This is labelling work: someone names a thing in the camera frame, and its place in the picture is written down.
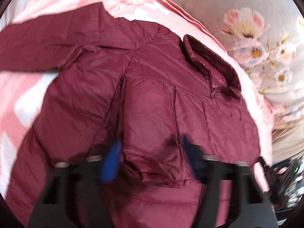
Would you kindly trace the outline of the maroon quilted puffer jacket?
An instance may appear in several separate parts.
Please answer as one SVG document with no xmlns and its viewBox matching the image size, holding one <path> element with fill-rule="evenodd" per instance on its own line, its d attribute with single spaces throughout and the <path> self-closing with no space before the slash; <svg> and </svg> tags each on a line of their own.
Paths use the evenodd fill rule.
<svg viewBox="0 0 304 228">
<path fill-rule="evenodd" d="M 220 161 L 260 155 L 257 126 L 234 68 L 190 35 L 112 17 L 102 3 L 1 32 L 1 70 L 57 70 L 14 163 L 6 202 L 27 225 L 59 162 L 121 140 L 117 178 L 101 187 L 116 227 L 190 227 L 203 191 L 186 136 Z"/>
</svg>

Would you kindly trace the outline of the pink patterned blanket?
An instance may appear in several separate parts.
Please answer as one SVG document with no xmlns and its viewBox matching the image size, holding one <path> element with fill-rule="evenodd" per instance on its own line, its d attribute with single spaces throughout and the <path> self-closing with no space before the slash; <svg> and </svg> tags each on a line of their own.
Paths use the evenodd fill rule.
<svg viewBox="0 0 304 228">
<path fill-rule="evenodd" d="M 237 72 L 242 96 L 259 132 L 261 155 L 273 162 L 273 114 L 269 104 L 237 62 L 201 22 L 171 0 L 12 0 L 1 27 L 9 22 L 23 22 L 39 15 L 72 10 L 95 2 L 103 2 L 114 17 L 156 22 L 183 37 L 194 36 L 220 55 Z M 1 194 L 6 195 L 10 174 L 20 143 L 41 109 L 47 87 L 55 73 L 1 72 Z"/>
</svg>

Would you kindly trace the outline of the grey floral bed cover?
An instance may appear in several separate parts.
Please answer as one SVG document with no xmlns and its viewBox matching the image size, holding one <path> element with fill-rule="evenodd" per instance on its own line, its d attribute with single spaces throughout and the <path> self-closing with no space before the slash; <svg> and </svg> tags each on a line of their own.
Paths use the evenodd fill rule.
<svg viewBox="0 0 304 228">
<path fill-rule="evenodd" d="M 274 112 L 273 160 L 303 154 L 303 16 L 293 0 L 173 0 L 249 75 Z"/>
</svg>

